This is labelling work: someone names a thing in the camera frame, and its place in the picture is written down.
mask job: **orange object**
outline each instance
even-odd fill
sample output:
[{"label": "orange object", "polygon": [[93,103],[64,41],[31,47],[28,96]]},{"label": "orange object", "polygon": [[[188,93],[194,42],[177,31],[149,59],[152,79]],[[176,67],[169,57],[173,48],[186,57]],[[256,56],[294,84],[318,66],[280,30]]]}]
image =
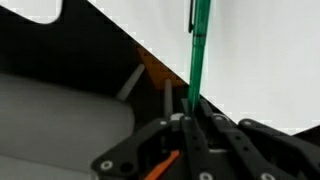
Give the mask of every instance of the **orange object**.
[{"label": "orange object", "polygon": [[179,157],[179,151],[171,151],[169,158],[156,166],[144,180],[157,180]]},{"label": "orange object", "polygon": [[175,73],[173,73],[146,49],[138,44],[136,45],[136,49],[156,89],[164,89],[164,82],[166,79],[171,80],[172,87],[185,85],[183,80],[181,80]]}]

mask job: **green pen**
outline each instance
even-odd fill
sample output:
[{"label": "green pen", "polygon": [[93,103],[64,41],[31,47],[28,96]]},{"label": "green pen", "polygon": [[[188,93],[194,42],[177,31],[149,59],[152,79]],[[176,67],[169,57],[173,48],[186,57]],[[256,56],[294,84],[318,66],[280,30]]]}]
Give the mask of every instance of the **green pen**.
[{"label": "green pen", "polygon": [[196,0],[194,25],[192,25],[193,0],[190,6],[189,32],[193,30],[190,86],[188,94],[189,114],[193,113],[200,99],[200,85],[204,49],[207,38],[211,0]]}]

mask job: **metal rod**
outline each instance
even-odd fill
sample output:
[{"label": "metal rod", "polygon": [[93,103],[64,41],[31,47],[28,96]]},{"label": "metal rod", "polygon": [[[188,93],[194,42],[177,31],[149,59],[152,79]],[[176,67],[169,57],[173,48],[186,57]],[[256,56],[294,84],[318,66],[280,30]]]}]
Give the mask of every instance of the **metal rod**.
[{"label": "metal rod", "polygon": [[123,85],[121,90],[117,94],[117,99],[125,101],[129,96],[130,92],[132,91],[133,87],[136,85],[137,81],[139,80],[141,74],[143,73],[145,67],[143,64],[140,64],[136,70],[131,74],[129,79]]},{"label": "metal rod", "polygon": [[164,116],[170,119],[173,114],[173,103],[172,103],[172,85],[171,80],[165,80],[164,86]]}]

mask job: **screw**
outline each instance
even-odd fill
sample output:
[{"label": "screw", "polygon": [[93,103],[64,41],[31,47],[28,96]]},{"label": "screw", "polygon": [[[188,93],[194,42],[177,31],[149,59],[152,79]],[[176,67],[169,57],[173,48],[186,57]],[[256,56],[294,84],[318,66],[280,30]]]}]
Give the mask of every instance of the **screw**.
[{"label": "screw", "polygon": [[202,172],[202,173],[200,173],[200,176],[199,176],[200,178],[200,180],[213,180],[213,177],[212,177],[212,175],[210,174],[210,173],[208,173],[208,172]]},{"label": "screw", "polygon": [[251,126],[251,124],[252,124],[252,123],[249,122],[249,121],[245,121],[245,122],[244,122],[244,125],[247,125],[247,126]]},{"label": "screw", "polygon": [[112,168],[113,163],[112,161],[104,161],[103,163],[101,163],[100,168],[103,171],[108,171]]},{"label": "screw", "polygon": [[167,125],[167,122],[161,121],[160,124],[161,124],[161,125]]},{"label": "screw", "polygon": [[276,178],[269,173],[262,173],[260,180],[276,180]]}]

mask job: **gray cushion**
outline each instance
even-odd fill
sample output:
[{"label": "gray cushion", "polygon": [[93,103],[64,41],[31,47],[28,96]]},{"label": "gray cushion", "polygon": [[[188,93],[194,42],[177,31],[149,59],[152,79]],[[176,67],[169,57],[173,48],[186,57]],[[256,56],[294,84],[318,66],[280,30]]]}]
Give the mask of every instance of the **gray cushion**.
[{"label": "gray cushion", "polygon": [[94,175],[0,156],[3,180],[94,180]]},{"label": "gray cushion", "polygon": [[134,127],[125,103],[0,74],[0,154],[90,172]]}]

